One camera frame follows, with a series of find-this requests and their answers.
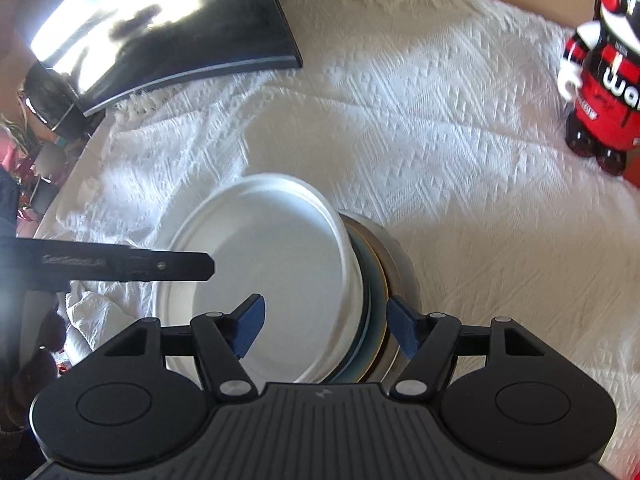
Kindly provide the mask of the stainless steel bowl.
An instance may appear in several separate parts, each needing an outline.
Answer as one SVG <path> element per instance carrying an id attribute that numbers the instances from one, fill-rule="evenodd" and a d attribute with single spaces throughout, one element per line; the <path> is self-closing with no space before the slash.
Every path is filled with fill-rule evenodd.
<path id="1" fill-rule="evenodd" d="M 390 296 L 399 296 L 414 308 L 421 309 L 420 286 L 408 255 L 389 232 L 373 220 L 354 212 L 341 211 L 346 226 L 354 228 L 378 257 L 385 274 Z M 379 382 L 385 390 L 393 383 L 407 365 L 390 330 L 386 330 L 383 348 L 378 352 L 374 367 L 366 375 L 366 382 Z"/>

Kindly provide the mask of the white foam bowl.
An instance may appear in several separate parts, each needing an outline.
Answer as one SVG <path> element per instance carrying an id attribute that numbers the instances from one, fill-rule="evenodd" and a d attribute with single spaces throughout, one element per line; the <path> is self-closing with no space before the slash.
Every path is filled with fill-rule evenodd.
<path id="1" fill-rule="evenodd" d="M 363 312 L 360 267 L 341 217 L 309 184 L 242 178 L 204 200 L 170 247 L 206 252 L 215 273 L 156 284 L 153 313 L 163 324 L 264 298 L 265 323 L 241 361 L 256 386 L 323 382 L 347 358 Z"/>

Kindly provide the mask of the white textured tablecloth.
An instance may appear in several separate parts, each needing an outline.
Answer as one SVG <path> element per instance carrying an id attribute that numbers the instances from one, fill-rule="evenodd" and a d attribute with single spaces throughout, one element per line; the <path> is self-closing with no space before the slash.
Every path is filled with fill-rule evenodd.
<path id="1" fill-rule="evenodd" d="M 384 226 L 422 304 L 515 318 L 615 401 L 603 465 L 639 469 L 639 192 L 564 144 L 570 31 L 496 0 L 281 0 L 301 70 L 112 107 L 41 237 L 166 247 L 239 177 L 302 179 Z"/>

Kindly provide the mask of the glass-sided computer case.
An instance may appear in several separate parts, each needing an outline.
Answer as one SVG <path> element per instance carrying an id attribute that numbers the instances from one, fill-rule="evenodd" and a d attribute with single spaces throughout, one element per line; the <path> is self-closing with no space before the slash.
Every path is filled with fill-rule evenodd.
<path id="1" fill-rule="evenodd" d="M 279 0 L 17 0 L 14 24 L 86 116 L 166 84 L 303 65 Z"/>

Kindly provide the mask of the red black robot toy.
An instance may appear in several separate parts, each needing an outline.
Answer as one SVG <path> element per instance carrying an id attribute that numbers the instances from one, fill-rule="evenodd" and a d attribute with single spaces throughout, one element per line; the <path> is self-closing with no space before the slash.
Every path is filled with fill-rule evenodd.
<path id="1" fill-rule="evenodd" d="M 622 176 L 639 147 L 639 0 L 594 0 L 593 19 L 565 44 L 556 86 L 573 105 L 566 145 Z"/>

